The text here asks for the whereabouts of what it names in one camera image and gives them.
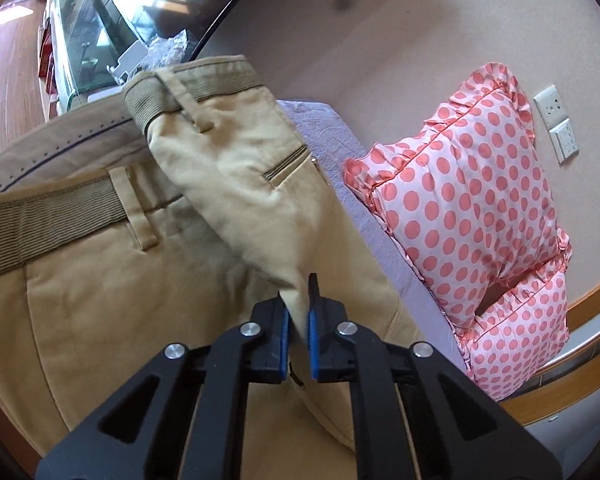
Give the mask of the khaki tan pants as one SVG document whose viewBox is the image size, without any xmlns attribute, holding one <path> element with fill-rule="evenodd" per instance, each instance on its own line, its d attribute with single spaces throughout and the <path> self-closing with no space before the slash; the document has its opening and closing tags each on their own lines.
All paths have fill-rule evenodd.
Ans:
<svg viewBox="0 0 600 480">
<path fill-rule="evenodd" d="M 0 155 L 0 409 L 46 454 L 168 344 L 211 344 L 279 296 L 292 377 L 250 389 L 242 474 L 352 479 L 349 389 L 310 377 L 310 275 L 382 339 L 419 338 L 244 58 L 141 73 Z"/>
</svg>

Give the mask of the small pink polka-dot pillow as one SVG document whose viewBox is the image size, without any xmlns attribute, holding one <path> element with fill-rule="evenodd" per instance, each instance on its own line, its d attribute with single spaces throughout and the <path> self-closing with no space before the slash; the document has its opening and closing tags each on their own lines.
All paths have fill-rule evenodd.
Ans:
<svg viewBox="0 0 600 480">
<path fill-rule="evenodd" d="M 527 273 L 456 333 L 467 376 L 501 401 L 557 356 L 569 339 L 566 271 L 569 235 L 557 230 L 558 254 Z"/>
</svg>

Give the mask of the large pink polka-dot pillow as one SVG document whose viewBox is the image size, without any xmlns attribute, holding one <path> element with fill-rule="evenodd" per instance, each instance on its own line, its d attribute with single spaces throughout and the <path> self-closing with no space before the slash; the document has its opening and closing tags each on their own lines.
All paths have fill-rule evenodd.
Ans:
<svg viewBox="0 0 600 480">
<path fill-rule="evenodd" d="M 534 148 L 530 102 L 501 63 L 475 70 L 416 136 L 375 144 L 343 181 L 457 330 L 486 291 L 568 245 Z"/>
</svg>

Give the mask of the lavender bed sheet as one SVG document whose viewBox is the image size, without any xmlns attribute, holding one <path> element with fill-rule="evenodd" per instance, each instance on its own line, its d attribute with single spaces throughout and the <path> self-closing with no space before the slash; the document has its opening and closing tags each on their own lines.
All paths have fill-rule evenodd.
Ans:
<svg viewBox="0 0 600 480">
<path fill-rule="evenodd" d="M 376 217 L 343 182 L 344 162 L 348 158 L 358 158 L 365 154 L 361 142 L 336 110 L 325 103 L 280 100 L 278 104 L 306 139 L 311 154 L 316 157 L 321 170 L 334 187 L 344 210 L 399 294 L 403 311 L 411 315 L 426 341 L 459 370 L 466 370 L 450 324 L 442 315 L 431 292 L 406 263 L 402 252 L 382 229 Z"/>
</svg>

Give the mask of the glass tv stand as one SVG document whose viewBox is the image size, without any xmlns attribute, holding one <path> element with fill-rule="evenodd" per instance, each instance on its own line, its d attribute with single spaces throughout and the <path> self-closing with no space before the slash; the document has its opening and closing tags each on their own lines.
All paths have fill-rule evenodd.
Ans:
<svg viewBox="0 0 600 480">
<path fill-rule="evenodd" d="M 177 63 L 182 40 L 145 44 L 112 0 L 47 0 L 58 114 L 114 92 L 143 68 Z"/>
</svg>

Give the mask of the wooden bed frame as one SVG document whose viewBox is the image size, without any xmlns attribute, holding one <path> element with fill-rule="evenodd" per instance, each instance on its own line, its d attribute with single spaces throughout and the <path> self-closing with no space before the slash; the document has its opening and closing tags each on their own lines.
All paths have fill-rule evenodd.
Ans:
<svg viewBox="0 0 600 480">
<path fill-rule="evenodd" d="M 569 307 L 568 344 L 501 407 L 528 426 L 570 408 L 600 388 L 600 284 Z"/>
</svg>

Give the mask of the white wall switch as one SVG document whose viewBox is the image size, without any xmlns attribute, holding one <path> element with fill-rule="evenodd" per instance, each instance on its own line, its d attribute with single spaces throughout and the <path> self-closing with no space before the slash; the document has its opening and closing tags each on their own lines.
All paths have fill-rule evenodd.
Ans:
<svg viewBox="0 0 600 480">
<path fill-rule="evenodd" d="M 579 153 L 576 136 L 569 118 L 550 129 L 550 140 L 553 142 L 559 165 Z"/>
</svg>

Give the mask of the white wall socket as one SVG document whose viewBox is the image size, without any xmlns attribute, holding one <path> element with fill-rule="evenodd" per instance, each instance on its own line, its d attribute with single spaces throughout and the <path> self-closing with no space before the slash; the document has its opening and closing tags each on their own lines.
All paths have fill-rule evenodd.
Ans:
<svg viewBox="0 0 600 480">
<path fill-rule="evenodd" d="M 568 118 L 565 104 L 554 84 L 537 93 L 533 101 L 547 130 L 555 128 Z"/>
</svg>

